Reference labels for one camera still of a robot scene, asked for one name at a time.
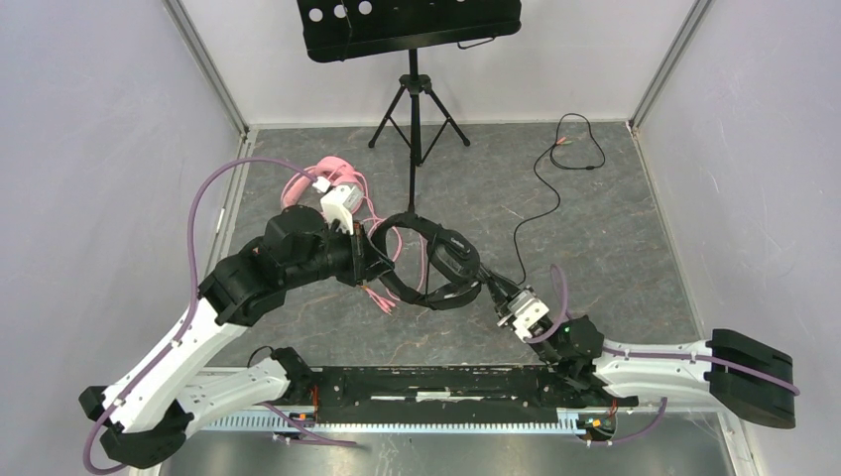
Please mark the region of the black headphones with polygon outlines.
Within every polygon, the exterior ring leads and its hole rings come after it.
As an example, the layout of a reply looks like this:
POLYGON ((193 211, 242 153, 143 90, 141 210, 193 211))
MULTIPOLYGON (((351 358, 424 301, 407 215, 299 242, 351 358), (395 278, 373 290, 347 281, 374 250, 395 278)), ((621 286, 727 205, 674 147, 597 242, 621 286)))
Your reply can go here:
POLYGON ((388 271, 380 282, 408 304, 432 310, 449 310, 472 303, 481 293, 480 258, 476 247, 461 233, 413 212, 390 216, 371 233, 370 241, 379 252, 387 253, 387 233, 392 228, 416 231, 425 241, 426 260, 447 282, 432 292, 421 293, 406 285, 395 271, 388 271))

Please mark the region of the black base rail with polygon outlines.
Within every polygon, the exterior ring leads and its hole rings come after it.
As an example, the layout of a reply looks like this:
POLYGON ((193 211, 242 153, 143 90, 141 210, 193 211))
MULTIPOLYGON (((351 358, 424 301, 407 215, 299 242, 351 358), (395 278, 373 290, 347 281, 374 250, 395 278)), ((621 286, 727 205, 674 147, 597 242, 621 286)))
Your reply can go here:
POLYGON ((592 376, 546 365, 325 366, 297 372, 277 407, 312 407, 319 423, 549 423, 558 409, 632 407, 592 376))

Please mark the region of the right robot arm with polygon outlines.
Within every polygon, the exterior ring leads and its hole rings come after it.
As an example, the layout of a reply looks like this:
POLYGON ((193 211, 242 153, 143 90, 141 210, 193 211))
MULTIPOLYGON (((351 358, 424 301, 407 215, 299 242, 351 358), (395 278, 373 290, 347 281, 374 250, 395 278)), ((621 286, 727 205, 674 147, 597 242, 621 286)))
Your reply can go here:
POLYGON ((666 398, 718 403, 760 426, 796 426, 793 360, 768 344, 727 328, 682 344, 622 343, 606 338, 586 315, 550 317, 531 288, 498 277, 484 283, 500 326, 531 347, 578 406, 666 398))

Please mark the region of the black music stand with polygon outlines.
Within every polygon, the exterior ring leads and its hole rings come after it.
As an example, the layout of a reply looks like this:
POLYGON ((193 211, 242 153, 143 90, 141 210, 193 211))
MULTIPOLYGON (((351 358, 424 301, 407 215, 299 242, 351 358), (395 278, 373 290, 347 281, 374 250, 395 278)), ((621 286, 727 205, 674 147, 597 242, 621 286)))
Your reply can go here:
POLYGON ((470 139, 436 94, 419 67, 421 49, 455 45, 469 50, 522 28, 523 3, 491 1, 319 1, 297 3, 307 56, 317 63, 407 52, 409 70, 368 142, 373 149, 390 124, 410 150, 408 210, 416 209, 417 171, 442 133, 450 127, 466 147, 470 139), (443 123, 428 145, 421 138, 421 97, 431 98, 443 123))

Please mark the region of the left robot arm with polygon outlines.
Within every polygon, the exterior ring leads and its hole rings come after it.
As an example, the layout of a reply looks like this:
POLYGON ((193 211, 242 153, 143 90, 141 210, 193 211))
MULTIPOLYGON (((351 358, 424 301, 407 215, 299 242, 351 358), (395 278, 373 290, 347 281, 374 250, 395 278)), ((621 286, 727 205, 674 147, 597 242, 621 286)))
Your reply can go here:
POLYGON ((489 291, 510 314, 523 291, 485 267, 462 234, 414 213, 390 216, 367 229, 360 221, 330 217, 320 209, 288 207, 207 277, 192 279, 183 316, 130 372, 110 386, 91 386, 80 394, 93 421, 88 443, 102 447, 114 470, 146 469, 169 459, 220 417, 279 399, 303 402, 314 386, 291 348, 223 379, 216 390, 191 394, 186 388, 221 349, 281 307, 290 291, 329 279, 351 288, 378 281, 399 300, 431 310, 463 307, 489 291), (424 238, 427 261, 445 278, 440 288, 420 292, 398 277, 387 250, 394 227, 424 238))

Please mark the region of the pink headphones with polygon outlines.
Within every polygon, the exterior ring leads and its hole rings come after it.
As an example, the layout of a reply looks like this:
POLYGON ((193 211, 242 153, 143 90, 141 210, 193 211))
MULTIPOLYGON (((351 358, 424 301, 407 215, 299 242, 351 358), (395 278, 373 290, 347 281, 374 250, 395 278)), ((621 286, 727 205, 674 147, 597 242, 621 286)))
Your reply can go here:
POLYGON ((325 192, 329 186, 345 185, 350 188, 350 197, 345 200, 346 208, 351 213, 361 208, 366 194, 363 176, 347 161, 336 156, 326 156, 304 171, 305 175, 296 174, 285 185, 281 193, 283 207, 296 205, 308 188, 325 192))

